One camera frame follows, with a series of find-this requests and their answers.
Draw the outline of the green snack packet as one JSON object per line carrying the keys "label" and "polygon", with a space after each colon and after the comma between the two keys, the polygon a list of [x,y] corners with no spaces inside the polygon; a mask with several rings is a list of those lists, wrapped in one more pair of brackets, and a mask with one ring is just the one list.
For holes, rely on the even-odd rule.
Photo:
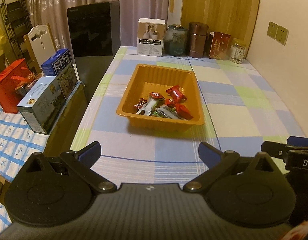
{"label": "green snack packet", "polygon": [[151,116],[157,117],[157,118],[168,118],[168,119],[174,119],[179,120],[181,117],[171,108],[156,108],[152,111]]}

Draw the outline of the red square candy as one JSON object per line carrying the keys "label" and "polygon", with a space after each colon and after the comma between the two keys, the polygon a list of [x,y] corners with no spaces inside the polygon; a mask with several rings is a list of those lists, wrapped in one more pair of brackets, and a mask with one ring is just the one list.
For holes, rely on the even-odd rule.
{"label": "red square candy", "polygon": [[170,108],[174,108],[176,106],[176,103],[172,98],[166,98],[164,104]]}

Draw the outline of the large red snack bag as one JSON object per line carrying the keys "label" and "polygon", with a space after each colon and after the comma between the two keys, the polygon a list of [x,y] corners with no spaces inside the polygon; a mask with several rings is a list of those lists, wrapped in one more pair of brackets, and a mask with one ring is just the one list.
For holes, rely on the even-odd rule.
{"label": "large red snack bag", "polygon": [[179,85],[175,85],[166,90],[166,93],[173,98],[175,103],[181,103],[187,100],[187,97],[179,89]]}

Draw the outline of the white snack wrapper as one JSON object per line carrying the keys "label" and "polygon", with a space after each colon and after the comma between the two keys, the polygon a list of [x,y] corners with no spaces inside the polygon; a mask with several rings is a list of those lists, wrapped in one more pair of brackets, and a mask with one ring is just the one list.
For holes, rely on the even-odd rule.
{"label": "white snack wrapper", "polygon": [[147,103],[145,103],[141,109],[139,109],[136,114],[143,113],[145,116],[150,116],[153,108],[158,104],[158,100],[149,97]]}

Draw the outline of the brown red snack packet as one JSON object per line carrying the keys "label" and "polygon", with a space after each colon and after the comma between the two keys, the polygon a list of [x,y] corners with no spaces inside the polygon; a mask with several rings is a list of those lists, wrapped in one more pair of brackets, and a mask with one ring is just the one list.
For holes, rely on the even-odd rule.
{"label": "brown red snack packet", "polygon": [[140,98],[138,103],[134,105],[134,108],[140,110],[147,103],[147,99]]}

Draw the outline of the red candy packet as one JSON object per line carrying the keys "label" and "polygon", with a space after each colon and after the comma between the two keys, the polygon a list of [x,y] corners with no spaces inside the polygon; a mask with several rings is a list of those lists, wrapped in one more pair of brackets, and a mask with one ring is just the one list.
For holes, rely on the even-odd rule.
{"label": "red candy packet", "polygon": [[164,100],[164,97],[159,92],[150,92],[149,96],[153,98],[154,100]]}

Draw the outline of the checkered tablecloth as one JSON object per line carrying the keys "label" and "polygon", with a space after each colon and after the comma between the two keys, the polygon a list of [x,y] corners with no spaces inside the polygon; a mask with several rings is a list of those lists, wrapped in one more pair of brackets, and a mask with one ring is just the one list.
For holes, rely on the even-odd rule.
{"label": "checkered tablecloth", "polygon": [[[201,110],[204,124],[184,132],[132,126],[116,110],[138,64],[183,69],[196,75],[200,100],[187,99],[190,113]],[[253,156],[268,141],[303,137],[283,100],[247,61],[143,56],[121,47],[100,81],[71,145],[80,150],[98,141],[102,155],[93,170],[120,183],[179,183],[207,167],[198,156],[205,141],[220,150]]]}

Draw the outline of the light blue milk box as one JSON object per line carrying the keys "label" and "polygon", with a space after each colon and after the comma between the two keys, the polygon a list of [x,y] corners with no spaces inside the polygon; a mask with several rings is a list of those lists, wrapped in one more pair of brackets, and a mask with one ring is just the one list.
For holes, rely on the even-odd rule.
{"label": "light blue milk box", "polygon": [[64,104],[57,77],[44,76],[18,103],[17,109],[33,132],[48,134]]}

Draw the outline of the blue patterned side cloth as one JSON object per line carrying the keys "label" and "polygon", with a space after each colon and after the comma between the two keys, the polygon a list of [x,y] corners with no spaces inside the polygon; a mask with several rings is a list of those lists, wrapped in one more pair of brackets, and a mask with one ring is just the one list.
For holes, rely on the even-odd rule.
{"label": "blue patterned side cloth", "polygon": [[34,133],[20,113],[4,113],[0,106],[0,175],[12,182],[34,152],[43,152],[48,135]]}

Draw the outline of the blue milk carton box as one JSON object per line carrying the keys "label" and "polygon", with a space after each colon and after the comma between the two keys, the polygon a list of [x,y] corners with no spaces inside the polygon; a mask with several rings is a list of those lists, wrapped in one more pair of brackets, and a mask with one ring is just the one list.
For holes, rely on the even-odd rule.
{"label": "blue milk carton box", "polygon": [[41,65],[45,76],[55,76],[66,99],[78,83],[68,48],[58,50]]}

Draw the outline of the clear plastic snack jar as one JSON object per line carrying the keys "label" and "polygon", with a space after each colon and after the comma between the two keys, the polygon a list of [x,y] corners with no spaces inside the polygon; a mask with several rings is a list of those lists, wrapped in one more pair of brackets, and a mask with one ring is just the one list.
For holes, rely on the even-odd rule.
{"label": "clear plastic snack jar", "polygon": [[232,40],[230,50],[229,50],[229,59],[230,61],[241,64],[246,52],[246,44],[238,38]]}

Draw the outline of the red gift box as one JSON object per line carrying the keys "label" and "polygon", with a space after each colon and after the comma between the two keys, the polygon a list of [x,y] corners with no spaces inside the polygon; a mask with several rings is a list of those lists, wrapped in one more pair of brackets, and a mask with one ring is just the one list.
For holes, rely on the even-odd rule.
{"label": "red gift box", "polygon": [[15,60],[0,72],[0,105],[5,113],[16,114],[18,112],[17,105],[23,96],[17,92],[17,87],[31,81],[33,74],[25,59]]}

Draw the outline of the orange plastic tray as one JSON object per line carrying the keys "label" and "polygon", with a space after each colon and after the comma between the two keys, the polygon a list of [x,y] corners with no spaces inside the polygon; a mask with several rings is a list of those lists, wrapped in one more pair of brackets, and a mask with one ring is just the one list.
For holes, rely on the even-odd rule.
{"label": "orange plastic tray", "polygon": [[204,124],[194,72],[137,64],[116,113],[135,127],[186,131]]}

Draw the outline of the red gift bag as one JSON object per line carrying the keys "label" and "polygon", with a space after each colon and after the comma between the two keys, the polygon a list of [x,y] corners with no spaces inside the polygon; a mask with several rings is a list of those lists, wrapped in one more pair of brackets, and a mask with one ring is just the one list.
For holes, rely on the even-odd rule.
{"label": "red gift bag", "polygon": [[224,60],[227,56],[229,41],[229,34],[215,31],[208,50],[208,57],[211,59]]}

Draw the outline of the white wooden chair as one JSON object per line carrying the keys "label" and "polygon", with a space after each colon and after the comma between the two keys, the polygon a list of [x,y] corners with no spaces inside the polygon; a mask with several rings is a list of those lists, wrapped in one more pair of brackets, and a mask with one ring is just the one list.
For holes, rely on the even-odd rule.
{"label": "white wooden chair", "polygon": [[23,36],[30,59],[34,64],[35,72],[41,73],[41,65],[53,56],[56,44],[49,24],[38,24],[28,34]]}

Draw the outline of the brown metal thermos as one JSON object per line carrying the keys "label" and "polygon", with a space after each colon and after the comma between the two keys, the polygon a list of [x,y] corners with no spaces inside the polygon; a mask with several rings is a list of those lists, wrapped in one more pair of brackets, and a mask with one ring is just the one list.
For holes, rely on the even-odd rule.
{"label": "brown metal thermos", "polygon": [[209,27],[205,23],[190,22],[188,29],[187,55],[202,58]]}

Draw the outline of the green glass jar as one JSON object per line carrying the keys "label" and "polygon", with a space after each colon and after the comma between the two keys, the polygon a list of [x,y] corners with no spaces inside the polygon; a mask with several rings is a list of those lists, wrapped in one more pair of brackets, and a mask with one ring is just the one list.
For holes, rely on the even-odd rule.
{"label": "green glass jar", "polygon": [[170,24],[164,36],[164,50],[171,56],[182,56],[187,42],[187,28],[180,24]]}

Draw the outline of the black appliance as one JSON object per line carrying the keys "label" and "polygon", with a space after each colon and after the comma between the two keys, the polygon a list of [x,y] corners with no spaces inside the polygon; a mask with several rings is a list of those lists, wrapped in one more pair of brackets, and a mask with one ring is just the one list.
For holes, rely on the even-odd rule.
{"label": "black appliance", "polygon": [[74,57],[115,56],[121,46],[119,1],[80,5],[66,12]]}

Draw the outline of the white product box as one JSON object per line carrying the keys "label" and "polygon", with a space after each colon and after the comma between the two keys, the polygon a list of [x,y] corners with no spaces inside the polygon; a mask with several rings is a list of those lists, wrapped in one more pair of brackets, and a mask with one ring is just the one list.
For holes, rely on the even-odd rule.
{"label": "white product box", "polygon": [[140,18],[138,20],[137,54],[162,56],[165,20]]}

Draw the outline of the yellow wooden panel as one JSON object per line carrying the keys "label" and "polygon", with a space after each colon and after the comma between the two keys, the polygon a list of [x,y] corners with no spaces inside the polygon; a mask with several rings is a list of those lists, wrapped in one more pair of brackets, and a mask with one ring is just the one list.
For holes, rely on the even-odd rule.
{"label": "yellow wooden panel", "polygon": [[260,0],[183,0],[181,24],[205,23],[209,31],[251,44]]}

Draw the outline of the double wall socket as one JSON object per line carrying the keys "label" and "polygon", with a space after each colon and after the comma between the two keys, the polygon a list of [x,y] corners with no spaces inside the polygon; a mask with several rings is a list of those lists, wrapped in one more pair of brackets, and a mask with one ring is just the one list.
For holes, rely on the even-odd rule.
{"label": "double wall socket", "polygon": [[289,30],[274,22],[269,22],[267,35],[285,46],[288,39]]}

